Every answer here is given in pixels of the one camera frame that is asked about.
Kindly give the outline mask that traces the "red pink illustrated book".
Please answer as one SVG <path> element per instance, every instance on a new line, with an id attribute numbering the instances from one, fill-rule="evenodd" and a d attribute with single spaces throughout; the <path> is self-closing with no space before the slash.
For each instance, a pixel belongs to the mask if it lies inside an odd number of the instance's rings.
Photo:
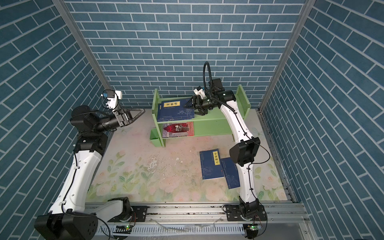
<path id="1" fill-rule="evenodd" d="M 195 135 L 194 123 L 167 123 L 162 126 L 163 138 L 191 137 Z"/>

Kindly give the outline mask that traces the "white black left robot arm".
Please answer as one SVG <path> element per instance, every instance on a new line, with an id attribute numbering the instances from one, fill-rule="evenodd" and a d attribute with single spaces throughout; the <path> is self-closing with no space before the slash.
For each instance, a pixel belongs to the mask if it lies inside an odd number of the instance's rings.
<path id="1" fill-rule="evenodd" d="M 106 132 L 134 123 L 145 109 L 117 107 L 112 114 L 91 110 L 87 105 L 75 108 L 70 123 L 78 130 L 74 158 L 65 183 L 49 211 L 37 217 L 34 228 L 46 240 L 91 240 L 109 220 L 136 223 L 136 213 L 127 197 L 113 198 L 88 214 L 86 195 L 108 143 Z"/>

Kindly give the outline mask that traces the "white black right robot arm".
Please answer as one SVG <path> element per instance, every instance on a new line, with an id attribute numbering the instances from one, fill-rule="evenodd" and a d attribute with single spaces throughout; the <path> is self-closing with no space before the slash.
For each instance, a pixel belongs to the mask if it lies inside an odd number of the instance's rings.
<path id="1" fill-rule="evenodd" d="M 253 165 L 261 146 L 259 138 L 255 138 L 249 131 L 232 91 L 205 92 L 202 88 L 194 90 L 194 95 L 185 104 L 188 109 L 197 110 L 197 114 L 204 116 L 209 110 L 219 108 L 224 114 L 232 131 L 235 145 L 230 149 L 230 158 L 235 163 L 240 180 L 241 216 L 248 220 L 267 221 L 267 213 L 260 203 L 254 190 Z"/>

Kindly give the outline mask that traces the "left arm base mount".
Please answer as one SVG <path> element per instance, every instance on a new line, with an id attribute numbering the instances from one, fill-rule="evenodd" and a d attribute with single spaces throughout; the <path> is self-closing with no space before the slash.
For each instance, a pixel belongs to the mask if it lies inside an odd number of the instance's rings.
<path id="1" fill-rule="evenodd" d="M 143 223 L 146 221 L 148 206 L 131 206 L 128 213 L 121 213 L 108 220 L 111 223 Z"/>

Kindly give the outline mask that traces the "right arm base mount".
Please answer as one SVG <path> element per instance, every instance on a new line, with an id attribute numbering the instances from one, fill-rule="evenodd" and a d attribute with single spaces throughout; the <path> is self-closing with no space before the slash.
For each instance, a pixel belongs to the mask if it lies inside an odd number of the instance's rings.
<path id="1" fill-rule="evenodd" d="M 228 222 L 239 221 L 260 221 L 266 222 L 268 219 L 267 213 L 263 205 L 257 208 L 246 209 L 241 205 L 223 205 L 222 210 L 226 215 Z"/>

